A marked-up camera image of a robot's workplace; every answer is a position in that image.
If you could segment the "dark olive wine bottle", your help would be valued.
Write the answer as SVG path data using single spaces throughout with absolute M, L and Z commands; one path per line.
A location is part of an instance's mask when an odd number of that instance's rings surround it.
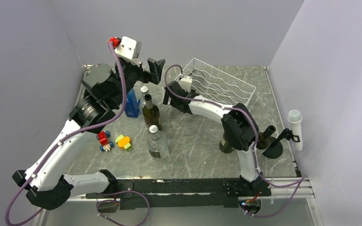
M 145 106 L 142 109 L 142 115 L 144 122 L 149 129 L 151 126 L 156 125 L 158 130 L 162 130 L 161 116 L 159 108 L 152 101 L 152 96 L 150 94 L 144 95 Z

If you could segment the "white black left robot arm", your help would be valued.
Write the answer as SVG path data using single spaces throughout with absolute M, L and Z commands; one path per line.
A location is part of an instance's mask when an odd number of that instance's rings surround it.
M 53 210 L 74 196 L 97 193 L 109 198 L 116 193 L 118 181 L 106 169 L 77 176 L 64 171 L 88 142 L 119 117 L 115 110 L 125 106 L 123 96 L 136 82 L 160 83 L 165 60 L 149 58 L 148 69 L 141 62 L 134 65 L 124 59 L 120 59 L 120 65 L 121 68 L 105 63 L 85 66 L 84 97 L 70 112 L 62 131 L 35 164 L 13 174 L 13 180 L 27 191 L 32 205 Z

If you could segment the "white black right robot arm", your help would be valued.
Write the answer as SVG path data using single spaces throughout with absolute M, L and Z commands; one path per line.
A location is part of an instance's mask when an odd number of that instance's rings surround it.
M 165 85 L 163 103 L 183 113 L 200 115 L 222 125 L 226 142 L 237 150 L 240 165 L 240 192 L 254 196 L 269 196 L 270 185 L 265 181 L 257 160 L 258 126 L 243 104 L 223 105 L 187 92 L 177 81 Z

